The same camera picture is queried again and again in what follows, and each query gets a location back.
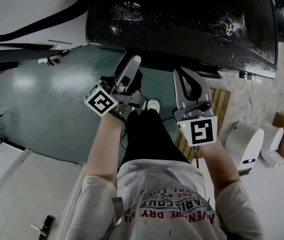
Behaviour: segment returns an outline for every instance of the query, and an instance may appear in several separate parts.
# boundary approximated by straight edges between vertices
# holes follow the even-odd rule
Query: sleeve
[[[98,176],[85,177],[65,239],[102,239],[115,220],[112,198],[116,196],[117,190],[109,181]]]
[[[216,198],[216,213],[227,233],[245,240],[263,239],[263,228],[241,182],[227,186]]]

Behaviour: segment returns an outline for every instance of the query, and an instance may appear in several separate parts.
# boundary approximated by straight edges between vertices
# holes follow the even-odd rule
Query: white door
[[[48,215],[53,240],[81,165],[31,153],[0,186],[0,240],[37,240]]]

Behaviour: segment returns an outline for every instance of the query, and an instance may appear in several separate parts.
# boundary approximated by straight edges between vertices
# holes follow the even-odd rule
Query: black table
[[[268,78],[277,69],[272,0],[90,0],[86,37],[140,53],[150,68]]]

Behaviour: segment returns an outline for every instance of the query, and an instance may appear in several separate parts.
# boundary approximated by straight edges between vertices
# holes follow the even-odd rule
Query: white t-shirt
[[[84,178],[67,240],[220,240],[226,234],[263,239],[240,182],[217,196],[216,212],[206,201],[203,175],[185,162],[132,160],[121,167],[117,182],[116,190],[103,178]]]

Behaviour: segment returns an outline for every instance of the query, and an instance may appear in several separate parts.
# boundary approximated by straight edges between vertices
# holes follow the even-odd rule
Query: black pants
[[[189,163],[172,142],[159,114],[154,109],[134,110],[127,119],[128,145],[122,161],[135,159],[159,159]]]

